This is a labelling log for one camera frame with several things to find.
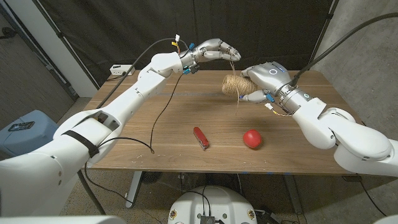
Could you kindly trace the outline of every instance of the gray wall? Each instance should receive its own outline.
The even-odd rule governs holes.
[[[360,23],[390,12],[398,12],[398,1],[341,0],[317,55]],[[398,18],[363,28],[312,70],[326,76],[367,126],[398,139]]]

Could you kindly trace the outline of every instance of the table surface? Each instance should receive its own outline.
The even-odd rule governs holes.
[[[115,99],[137,80],[127,77],[111,96]],[[232,71],[199,71],[181,78],[175,94],[154,129],[152,147],[155,154],[142,144],[119,140],[94,169],[132,169],[163,172],[230,172],[266,174],[349,174],[334,160],[335,147],[328,150],[313,147],[304,138],[291,118],[277,116],[261,103],[240,102],[221,92],[224,76]],[[147,100],[124,127],[122,137],[150,141],[152,125],[168,102],[178,75],[173,74],[160,95]],[[87,104],[94,109],[117,82],[106,82]],[[299,86],[329,107],[338,107],[358,115],[347,105],[320,73],[308,71]],[[193,128],[200,127],[210,142],[204,151]],[[263,145],[257,150],[245,146],[243,134],[256,129]]]

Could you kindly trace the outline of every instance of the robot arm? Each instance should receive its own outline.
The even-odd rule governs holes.
[[[279,98],[279,104],[293,114],[309,143],[319,149],[329,149],[339,140],[335,160],[346,170],[362,174],[398,177],[398,141],[388,139],[374,129],[357,124],[354,118],[339,108],[312,98],[298,86],[290,86],[290,76],[283,66],[267,62],[241,72],[262,90],[241,96],[241,100],[259,103]]]
[[[0,161],[1,216],[58,215],[38,214],[38,210],[57,206],[49,205],[51,198],[65,191],[86,162],[95,164],[107,155],[117,140],[96,146],[118,137],[141,105],[164,89],[172,72],[182,73],[184,67],[197,68],[199,62],[218,58],[236,61],[241,57],[220,39],[207,40],[182,58],[176,52],[157,54],[141,70],[137,82],[110,104],[75,114],[57,129],[52,142],[39,149]],[[65,201],[52,203],[62,209]]]

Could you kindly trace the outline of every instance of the black curtain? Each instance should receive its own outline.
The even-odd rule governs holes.
[[[235,67],[277,61],[303,68],[326,21],[333,0],[40,0],[54,23],[102,85],[113,64],[130,64],[151,43],[179,34],[188,45],[220,38],[237,48]],[[172,52],[170,42],[155,46],[136,65]],[[226,61],[200,64],[202,70],[229,70]]]

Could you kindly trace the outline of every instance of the twine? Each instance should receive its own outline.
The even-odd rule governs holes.
[[[223,80],[222,91],[225,95],[247,95],[257,90],[257,85],[250,78],[238,75],[226,75]]]

